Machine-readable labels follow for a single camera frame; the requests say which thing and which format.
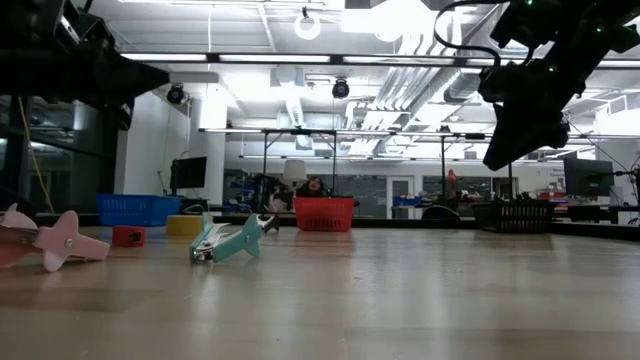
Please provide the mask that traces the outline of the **person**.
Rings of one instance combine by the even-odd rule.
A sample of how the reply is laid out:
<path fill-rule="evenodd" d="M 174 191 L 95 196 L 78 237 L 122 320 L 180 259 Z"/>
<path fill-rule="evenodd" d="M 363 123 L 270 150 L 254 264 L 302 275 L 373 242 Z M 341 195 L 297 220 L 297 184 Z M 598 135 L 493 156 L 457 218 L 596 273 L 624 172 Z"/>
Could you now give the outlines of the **person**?
<path fill-rule="evenodd" d="M 311 177 L 301 187 L 296 190 L 297 197 L 324 197 L 326 190 L 324 182 L 320 177 Z"/>

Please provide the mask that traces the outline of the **red plastic basket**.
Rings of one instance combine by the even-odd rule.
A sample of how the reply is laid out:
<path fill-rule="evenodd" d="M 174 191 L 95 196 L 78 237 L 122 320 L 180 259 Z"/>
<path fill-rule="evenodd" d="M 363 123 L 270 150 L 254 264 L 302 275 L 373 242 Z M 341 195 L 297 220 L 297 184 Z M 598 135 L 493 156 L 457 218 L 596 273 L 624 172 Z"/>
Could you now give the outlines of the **red plastic basket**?
<path fill-rule="evenodd" d="M 348 232 L 352 227 L 353 197 L 296 197 L 297 227 L 302 231 Z"/>

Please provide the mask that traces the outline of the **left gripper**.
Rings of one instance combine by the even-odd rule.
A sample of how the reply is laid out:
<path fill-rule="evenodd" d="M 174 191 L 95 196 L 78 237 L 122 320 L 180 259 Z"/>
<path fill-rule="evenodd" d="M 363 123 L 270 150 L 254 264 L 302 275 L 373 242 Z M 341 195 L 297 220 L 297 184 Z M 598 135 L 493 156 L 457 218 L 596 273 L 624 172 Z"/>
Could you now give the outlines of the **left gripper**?
<path fill-rule="evenodd" d="M 121 56 L 105 21 L 70 0 L 0 0 L 0 94 L 117 108 L 169 73 Z"/>

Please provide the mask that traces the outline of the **black computer monitor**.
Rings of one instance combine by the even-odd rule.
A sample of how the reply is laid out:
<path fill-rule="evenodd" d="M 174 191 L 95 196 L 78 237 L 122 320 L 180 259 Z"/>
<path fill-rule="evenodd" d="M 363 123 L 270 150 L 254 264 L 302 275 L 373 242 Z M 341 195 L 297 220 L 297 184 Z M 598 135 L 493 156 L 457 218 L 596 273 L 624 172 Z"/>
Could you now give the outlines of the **black computer monitor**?
<path fill-rule="evenodd" d="M 615 184 L 610 161 L 565 158 L 563 165 L 568 195 L 605 197 Z"/>
<path fill-rule="evenodd" d="M 206 157 L 175 159 L 171 164 L 170 189 L 203 188 L 206 179 Z"/>

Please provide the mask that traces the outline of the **black workbench frame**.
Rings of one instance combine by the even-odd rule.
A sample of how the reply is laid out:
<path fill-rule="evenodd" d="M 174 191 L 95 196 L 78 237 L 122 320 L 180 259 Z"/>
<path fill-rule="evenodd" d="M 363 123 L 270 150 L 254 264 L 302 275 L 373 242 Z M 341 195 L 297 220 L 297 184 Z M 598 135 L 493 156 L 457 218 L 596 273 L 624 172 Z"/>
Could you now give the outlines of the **black workbench frame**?
<path fill-rule="evenodd" d="M 484 141 L 492 138 L 488 133 L 447 133 L 447 132 L 395 132 L 395 131 L 351 131 L 351 130 L 327 130 L 327 129 L 309 129 L 309 128 L 199 128 L 202 133 L 221 133 L 221 134 L 262 134 L 264 137 L 263 144 L 263 172 L 266 172 L 268 148 L 276 142 L 283 134 L 291 136 L 313 136 L 320 137 L 332 150 L 331 156 L 320 156 L 318 158 L 332 161 L 332 186 L 336 185 L 337 179 L 337 161 L 427 161 L 422 157 L 382 157 L 373 155 L 356 155 L 356 156 L 338 156 L 337 145 L 339 136 L 369 136 L 375 138 L 386 138 L 393 136 L 416 136 L 416 137 L 434 137 L 438 144 L 441 145 L 440 162 L 442 180 L 445 180 L 445 141 L 447 138 L 462 139 L 467 141 Z"/>

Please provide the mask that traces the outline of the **white table lamp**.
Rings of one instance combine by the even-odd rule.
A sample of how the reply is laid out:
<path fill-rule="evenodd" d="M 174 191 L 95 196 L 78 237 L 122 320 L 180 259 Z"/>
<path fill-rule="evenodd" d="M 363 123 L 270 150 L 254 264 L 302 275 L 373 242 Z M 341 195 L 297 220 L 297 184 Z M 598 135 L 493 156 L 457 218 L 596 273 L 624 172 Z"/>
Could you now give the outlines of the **white table lamp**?
<path fill-rule="evenodd" d="M 306 164 L 300 159 L 287 159 L 284 164 L 282 180 L 293 190 L 307 181 Z"/>

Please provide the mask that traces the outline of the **blue plastic basket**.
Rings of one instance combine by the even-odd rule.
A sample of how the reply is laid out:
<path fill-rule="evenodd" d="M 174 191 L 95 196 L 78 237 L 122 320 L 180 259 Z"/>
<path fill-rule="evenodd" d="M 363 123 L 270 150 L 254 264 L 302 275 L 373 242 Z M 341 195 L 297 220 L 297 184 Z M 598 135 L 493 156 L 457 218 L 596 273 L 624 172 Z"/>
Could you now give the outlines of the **blue plastic basket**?
<path fill-rule="evenodd" d="M 99 219 L 104 226 L 164 226 L 177 215 L 182 200 L 158 195 L 98 194 Z"/>

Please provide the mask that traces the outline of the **yellow tape roll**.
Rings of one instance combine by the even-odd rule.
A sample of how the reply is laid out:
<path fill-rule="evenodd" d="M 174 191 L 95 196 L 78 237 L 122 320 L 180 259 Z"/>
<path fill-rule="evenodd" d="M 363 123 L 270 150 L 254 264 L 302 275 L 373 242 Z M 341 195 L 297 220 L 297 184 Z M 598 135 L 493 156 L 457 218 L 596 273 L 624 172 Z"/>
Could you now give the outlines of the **yellow tape roll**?
<path fill-rule="evenodd" d="M 166 233 L 176 237 L 195 237 L 203 229 L 201 215 L 170 215 L 166 221 Z"/>

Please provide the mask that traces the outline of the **black overhead frame bar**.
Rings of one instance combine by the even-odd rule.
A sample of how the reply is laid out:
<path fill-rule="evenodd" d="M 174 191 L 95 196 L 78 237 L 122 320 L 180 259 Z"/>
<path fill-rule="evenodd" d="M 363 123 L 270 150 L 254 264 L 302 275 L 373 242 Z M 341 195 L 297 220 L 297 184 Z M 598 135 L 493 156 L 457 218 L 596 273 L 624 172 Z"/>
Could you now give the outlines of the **black overhead frame bar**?
<path fill-rule="evenodd" d="M 276 54 L 276 53 L 122 53 L 122 56 L 145 63 L 166 64 L 292 64 L 328 66 L 381 67 L 457 67 L 483 68 L 494 63 L 485 57 Z"/>

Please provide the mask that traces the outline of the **black aluminium table frame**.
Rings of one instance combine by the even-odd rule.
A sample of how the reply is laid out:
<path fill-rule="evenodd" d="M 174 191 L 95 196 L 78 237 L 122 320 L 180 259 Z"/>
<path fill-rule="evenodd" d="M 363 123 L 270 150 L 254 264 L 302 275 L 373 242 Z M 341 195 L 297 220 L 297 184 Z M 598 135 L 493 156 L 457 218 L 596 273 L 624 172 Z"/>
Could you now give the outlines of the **black aluminium table frame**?
<path fill-rule="evenodd" d="M 26 227 L 33 226 L 52 226 L 61 216 L 47 215 L 37 216 L 35 220 L 22 216 L 26 220 Z M 166 226 L 169 232 L 169 225 L 176 225 L 179 221 L 183 221 L 193 228 L 197 234 L 202 230 L 202 215 L 170 215 L 160 216 L 158 221 L 136 220 L 133 217 L 116 219 L 115 222 L 103 222 L 98 215 L 78 215 L 78 224 L 80 227 L 88 226 L 133 226 L 133 227 L 159 227 Z M 455 219 L 435 219 L 435 220 L 407 220 L 407 219 L 373 219 L 373 218 L 355 218 L 349 221 L 338 220 L 296 220 L 295 217 L 276 216 L 273 227 L 288 226 L 298 227 L 303 231 L 319 231 L 319 232 L 347 232 L 355 228 L 370 229 L 477 229 L 504 234 L 561 234 L 568 236 L 595 237 L 604 239 L 615 239 L 624 241 L 640 242 L 640 227 L 623 226 L 615 224 L 595 224 L 595 223 L 565 223 L 553 222 L 542 218 L 516 219 L 516 220 L 499 220 L 489 221 L 481 219 L 475 220 L 455 220 Z"/>

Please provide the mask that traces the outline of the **pink staple remover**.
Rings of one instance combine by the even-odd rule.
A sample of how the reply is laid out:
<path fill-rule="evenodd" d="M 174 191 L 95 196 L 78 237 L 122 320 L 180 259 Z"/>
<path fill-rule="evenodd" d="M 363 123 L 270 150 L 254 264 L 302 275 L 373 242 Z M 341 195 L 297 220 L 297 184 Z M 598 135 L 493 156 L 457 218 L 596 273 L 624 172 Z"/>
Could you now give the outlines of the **pink staple remover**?
<path fill-rule="evenodd" d="M 14 265 L 30 253 L 39 253 L 44 268 L 56 272 L 70 258 L 103 261 L 109 250 L 108 243 L 79 232 L 79 219 L 74 211 L 63 213 L 52 227 L 38 227 L 16 204 L 0 216 L 0 267 Z"/>

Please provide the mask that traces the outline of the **black curved bracket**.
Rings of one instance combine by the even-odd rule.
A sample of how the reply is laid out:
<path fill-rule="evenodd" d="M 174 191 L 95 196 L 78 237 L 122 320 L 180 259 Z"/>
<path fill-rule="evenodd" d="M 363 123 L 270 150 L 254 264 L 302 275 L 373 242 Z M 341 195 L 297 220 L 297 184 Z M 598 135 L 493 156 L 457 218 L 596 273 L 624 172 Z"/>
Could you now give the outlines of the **black curved bracket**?
<path fill-rule="evenodd" d="M 421 219 L 433 221 L 459 221 L 460 215 L 449 207 L 431 205 L 424 208 Z"/>

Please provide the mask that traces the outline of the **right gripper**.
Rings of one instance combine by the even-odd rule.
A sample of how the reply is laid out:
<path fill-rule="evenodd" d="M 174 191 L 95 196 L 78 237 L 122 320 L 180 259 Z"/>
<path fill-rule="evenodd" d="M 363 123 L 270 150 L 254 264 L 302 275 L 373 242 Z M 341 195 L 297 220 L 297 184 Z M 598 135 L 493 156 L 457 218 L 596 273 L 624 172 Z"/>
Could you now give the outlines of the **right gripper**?
<path fill-rule="evenodd" d="M 589 61 L 536 59 L 484 69 L 478 92 L 494 105 L 496 127 L 483 163 L 497 171 L 541 147 L 564 147 L 569 124 L 562 111 L 581 95 L 589 77 Z"/>

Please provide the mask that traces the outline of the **black plastic basket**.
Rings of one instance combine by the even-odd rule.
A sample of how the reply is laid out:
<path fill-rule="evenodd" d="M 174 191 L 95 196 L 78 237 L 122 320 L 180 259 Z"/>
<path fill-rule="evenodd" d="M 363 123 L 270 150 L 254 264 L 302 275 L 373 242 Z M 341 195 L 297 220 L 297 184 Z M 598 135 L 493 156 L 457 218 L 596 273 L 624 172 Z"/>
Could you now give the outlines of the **black plastic basket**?
<path fill-rule="evenodd" d="M 472 206 L 481 230 L 496 233 L 545 233 L 554 216 L 555 204 L 547 200 L 492 201 Z"/>

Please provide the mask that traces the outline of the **red mini stapler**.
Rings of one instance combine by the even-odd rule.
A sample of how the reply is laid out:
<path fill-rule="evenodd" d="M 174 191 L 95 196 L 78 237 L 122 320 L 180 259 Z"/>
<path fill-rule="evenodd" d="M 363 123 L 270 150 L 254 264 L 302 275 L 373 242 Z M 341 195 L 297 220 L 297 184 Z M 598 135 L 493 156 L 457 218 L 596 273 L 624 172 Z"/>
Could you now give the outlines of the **red mini stapler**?
<path fill-rule="evenodd" d="M 112 245 L 115 247 L 143 247 L 146 242 L 146 229 L 137 226 L 114 226 Z"/>

